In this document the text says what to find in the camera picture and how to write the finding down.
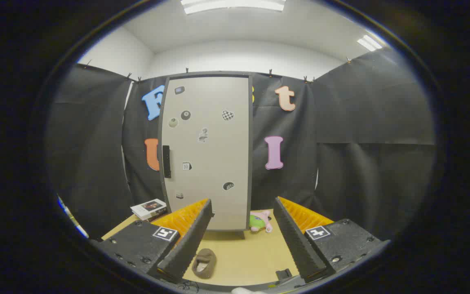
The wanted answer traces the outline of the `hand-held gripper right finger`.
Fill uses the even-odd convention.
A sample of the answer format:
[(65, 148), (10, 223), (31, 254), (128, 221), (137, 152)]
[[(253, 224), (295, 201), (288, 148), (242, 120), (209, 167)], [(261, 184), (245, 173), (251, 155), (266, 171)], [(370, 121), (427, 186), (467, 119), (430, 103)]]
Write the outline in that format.
[(389, 244), (350, 219), (333, 221), (282, 197), (275, 199), (273, 214), (307, 283), (350, 269)]

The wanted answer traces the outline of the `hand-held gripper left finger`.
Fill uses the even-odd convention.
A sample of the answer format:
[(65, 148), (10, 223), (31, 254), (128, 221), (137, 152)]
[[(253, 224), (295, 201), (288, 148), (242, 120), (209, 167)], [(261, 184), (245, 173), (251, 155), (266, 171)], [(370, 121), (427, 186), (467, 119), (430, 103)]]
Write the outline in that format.
[(95, 245), (138, 275), (179, 283), (212, 217), (211, 200), (206, 198), (153, 222), (132, 222)]

